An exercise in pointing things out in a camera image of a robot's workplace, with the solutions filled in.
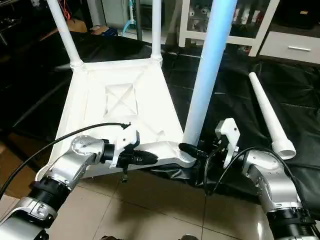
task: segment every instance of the glass cabinet door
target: glass cabinet door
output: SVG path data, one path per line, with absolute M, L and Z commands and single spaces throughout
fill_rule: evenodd
M 255 38 L 270 0 L 238 0 L 230 36 Z M 207 31 L 212 0 L 190 0 L 187 30 Z

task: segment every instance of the white cone-shaped tube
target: white cone-shaped tube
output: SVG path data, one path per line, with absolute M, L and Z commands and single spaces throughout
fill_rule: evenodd
M 254 72 L 251 72 L 249 78 L 263 114 L 264 121 L 272 138 L 273 151 L 282 159 L 293 158 L 296 155 L 296 149 L 293 143 L 287 138 L 257 75 Z

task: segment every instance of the drawer handle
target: drawer handle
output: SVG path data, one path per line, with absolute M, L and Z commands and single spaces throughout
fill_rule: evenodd
M 311 49 L 303 48 L 303 47 L 297 47 L 297 46 L 288 46 L 288 49 L 300 50 L 300 51 L 304 51 L 304 52 L 311 52 Z

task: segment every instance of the cabinet drawer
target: cabinet drawer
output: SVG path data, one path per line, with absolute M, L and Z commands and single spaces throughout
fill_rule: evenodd
M 260 55 L 320 64 L 320 38 L 270 31 Z

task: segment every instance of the white cabinet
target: white cabinet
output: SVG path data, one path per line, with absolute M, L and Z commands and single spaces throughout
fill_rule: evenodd
M 251 46 L 249 56 L 255 57 L 259 51 L 270 22 L 274 16 L 280 0 L 238 0 L 234 21 L 231 27 L 228 44 Z M 208 18 L 202 14 L 201 8 L 206 4 L 210 6 L 211 0 L 183 0 L 181 22 L 179 29 L 179 47 L 185 47 L 186 39 L 204 40 L 206 37 L 206 24 Z M 194 15 L 189 14 L 190 6 Z

